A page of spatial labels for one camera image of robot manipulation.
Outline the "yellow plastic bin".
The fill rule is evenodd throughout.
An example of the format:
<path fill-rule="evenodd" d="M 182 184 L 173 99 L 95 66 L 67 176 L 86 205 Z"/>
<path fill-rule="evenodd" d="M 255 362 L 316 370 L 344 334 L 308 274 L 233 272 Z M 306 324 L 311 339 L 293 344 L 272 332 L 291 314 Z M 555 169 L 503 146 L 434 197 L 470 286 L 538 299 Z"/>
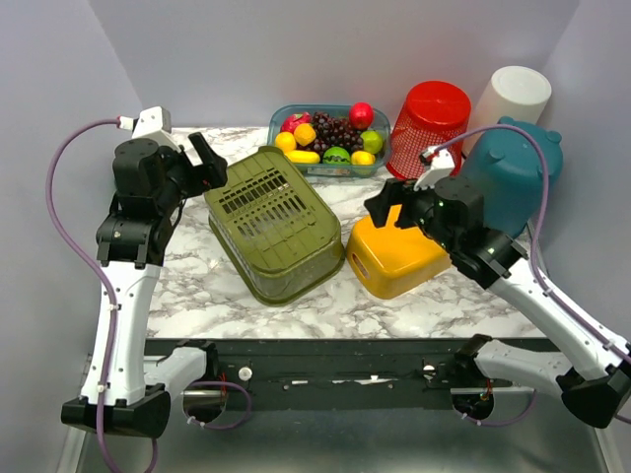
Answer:
<path fill-rule="evenodd" d="M 451 267 L 448 254 L 418 229 L 395 226 L 401 207 L 390 208 L 386 225 L 367 216 L 353 227 L 346 257 L 360 283 L 373 296 L 391 300 Z"/>

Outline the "red mesh basket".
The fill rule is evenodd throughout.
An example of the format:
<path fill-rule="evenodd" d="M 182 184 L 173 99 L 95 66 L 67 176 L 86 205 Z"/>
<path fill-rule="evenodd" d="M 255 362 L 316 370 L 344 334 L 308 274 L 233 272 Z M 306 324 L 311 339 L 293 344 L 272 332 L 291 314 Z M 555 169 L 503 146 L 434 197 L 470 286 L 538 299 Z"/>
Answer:
<path fill-rule="evenodd" d="M 464 133 L 471 114 L 468 95 L 443 81 L 426 81 L 407 94 L 390 133 L 387 170 L 398 179 L 420 176 L 420 154 Z"/>

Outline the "olive green plastic tub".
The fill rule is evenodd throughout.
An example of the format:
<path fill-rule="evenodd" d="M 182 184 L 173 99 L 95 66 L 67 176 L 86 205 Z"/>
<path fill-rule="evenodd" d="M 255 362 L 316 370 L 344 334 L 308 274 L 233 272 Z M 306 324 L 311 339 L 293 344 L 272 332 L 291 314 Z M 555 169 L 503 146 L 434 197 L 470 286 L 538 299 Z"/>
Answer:
<path fill-rule="evenodd" d="M 204 194 L 208 222 L 259 302 L 288 304 L 340 270 L 339 219 L 280 149 L 260 147 L 227 173 Z"/>

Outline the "teal plastic bucket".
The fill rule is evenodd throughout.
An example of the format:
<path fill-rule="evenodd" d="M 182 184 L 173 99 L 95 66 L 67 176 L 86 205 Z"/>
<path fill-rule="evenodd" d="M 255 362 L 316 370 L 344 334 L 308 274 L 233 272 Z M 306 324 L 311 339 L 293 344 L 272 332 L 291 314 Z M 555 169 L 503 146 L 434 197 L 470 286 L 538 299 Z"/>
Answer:
<path fill-rule="evenodd" d="M 542 167 L 531 143 L 506 129 L 481 134 L 460 173 L 484 195 L 484 223 L 516 238 L 539 211 Z"/>

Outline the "white cylindrical container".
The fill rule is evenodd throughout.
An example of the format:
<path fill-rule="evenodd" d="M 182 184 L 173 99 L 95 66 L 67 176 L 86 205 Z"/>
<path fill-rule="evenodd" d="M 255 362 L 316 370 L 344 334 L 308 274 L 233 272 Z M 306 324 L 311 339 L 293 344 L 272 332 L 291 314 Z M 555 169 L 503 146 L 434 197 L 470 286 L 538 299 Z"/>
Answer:
<path fill-rule="evenodd" d="M 503 116 L 535 124 L 552 95 L 548 79 L 525 66 L 496 70 L 469 117 L 467 130 L 496 124 Z"/>

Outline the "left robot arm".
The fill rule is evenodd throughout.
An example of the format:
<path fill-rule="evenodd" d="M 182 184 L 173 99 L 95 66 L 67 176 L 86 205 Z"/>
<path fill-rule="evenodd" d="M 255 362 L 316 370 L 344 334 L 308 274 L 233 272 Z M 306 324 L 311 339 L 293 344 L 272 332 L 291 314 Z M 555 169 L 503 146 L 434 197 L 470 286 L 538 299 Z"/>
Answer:
<path fill-rule="evenodd" d="M 102 281 L 93 365 L 80 395 L 63 404 L 63 424 L 100 434 L 159 438 L 173 400 L 191 384 L 216 381 L 210 341 L 180 341 L 151 367 L 144 364 L 149 309 L 185 200 L 226 185 L 227 162 L 199 132 L 188 136 L 201 162 L 179 145 L 132 138 L 114 151 L 115 191 L 97 230 L 94 264 Z"/>

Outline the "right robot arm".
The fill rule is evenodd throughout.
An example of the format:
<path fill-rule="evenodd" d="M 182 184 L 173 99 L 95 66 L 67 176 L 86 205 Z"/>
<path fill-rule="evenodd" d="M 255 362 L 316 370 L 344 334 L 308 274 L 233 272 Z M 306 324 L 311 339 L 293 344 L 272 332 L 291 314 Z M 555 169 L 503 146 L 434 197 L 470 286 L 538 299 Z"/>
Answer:
<path fill-rule="evenodd" d="M 430 186 L 395 178 L 364 203 L 373 224 L 417 228 L 445 250 L 459 273 L 508 302 L 556 347 L 554 353 L 515 349 L 487 337 L 454 361 L 456 379 L 467 386 L 503 379 L 561 399 L 583 423 L 604 429 L 630 397 L 630 344 L 595 320 L 551 280 L 507 234 L 485 226 L 481 192 L 464 177 Z"/>

